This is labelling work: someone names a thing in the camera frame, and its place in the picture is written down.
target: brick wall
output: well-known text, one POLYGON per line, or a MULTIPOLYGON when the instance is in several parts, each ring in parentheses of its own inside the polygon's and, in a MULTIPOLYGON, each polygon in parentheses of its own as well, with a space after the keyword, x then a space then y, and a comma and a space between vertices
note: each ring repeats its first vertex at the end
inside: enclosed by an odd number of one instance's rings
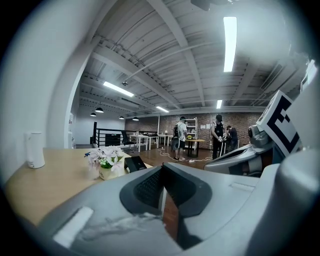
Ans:
POLYGON ((158 130, 158 117, 139 117, 139 121, 126 119, 124 129, 128 131, 150 131, 157 132, 158 130))
MULTIPOLYGON (((200 143, 200 148, 210 148, 210 130, 200 129, 201 125, 212 124, 216 120, 218 113, 203 113, 203 114, 184 114, 186 119, 198 118, 198 139, 203 139, 205 142, 200 143)), ((222 120, 224 127, 228 125, 235 127, 240 140, 240 147, 249 143, 248 128, 249 126, 255 125, 261 113, 222 113, 222 120)), ((160 116, 159 133, 164 133, 165 130, 168 134, 173 134, 173 128, 179 121, 182 115, 164 115, 160 116)))

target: white ceiling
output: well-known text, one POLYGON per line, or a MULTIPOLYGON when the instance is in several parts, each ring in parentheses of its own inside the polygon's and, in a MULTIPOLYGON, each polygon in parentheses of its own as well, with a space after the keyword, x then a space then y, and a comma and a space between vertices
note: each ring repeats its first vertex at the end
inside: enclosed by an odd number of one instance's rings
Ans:
MULTIPOLYGON (((124 116, 158 113, 156 106, 214 110, 220 99, 223 107, 256 108, 252 105, 263 94, 261 85, 278 61, 288 58, 290 48, 278 8, 264 1, 211 5, 203 11, 190 0, 118 0, 95 35, 101 40, 80 80, 80 104, 94 108, 101 102, 102 108, 124 116), (223 72, 225 16, 236 16, 238 22, 236 55, 228 73, 223 72), (159 60, 199 44, 205 45, 159 60), (104 81, 134 96, 109 89, 104 81)), ((303 75, 281 90, 296 97, 303 75)), ((260 107, 266 104, 258 102, 260 107)))

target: white container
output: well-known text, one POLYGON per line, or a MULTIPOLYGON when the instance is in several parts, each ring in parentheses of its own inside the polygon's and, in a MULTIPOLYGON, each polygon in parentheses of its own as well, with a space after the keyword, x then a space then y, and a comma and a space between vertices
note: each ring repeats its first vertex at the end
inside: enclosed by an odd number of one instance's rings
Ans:
POLYGON ((41 131, 29 131, 24 134, 26 161, 30 168, 40 168, 45 165, 43 139, 41 131))

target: flower pot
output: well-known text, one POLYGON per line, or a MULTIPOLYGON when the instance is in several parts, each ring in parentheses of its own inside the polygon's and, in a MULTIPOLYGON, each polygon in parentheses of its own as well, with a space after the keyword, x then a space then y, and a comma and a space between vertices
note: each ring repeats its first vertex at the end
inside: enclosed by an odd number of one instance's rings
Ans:
POLYGON ((116 171, 111 171, 111 168, 99 168, 99 176, 103 180, 110 180, 118 177, 118 173, 116 171))

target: potted plant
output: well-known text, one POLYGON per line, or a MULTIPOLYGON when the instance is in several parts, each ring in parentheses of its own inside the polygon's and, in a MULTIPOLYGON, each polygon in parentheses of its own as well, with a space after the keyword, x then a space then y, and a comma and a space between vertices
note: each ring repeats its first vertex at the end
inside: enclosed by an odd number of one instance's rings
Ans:
POLYGON ((97 178, 112 179, 125 174, 121 148, 117 146, 98 147, 88 155, 89 171, 97 178))

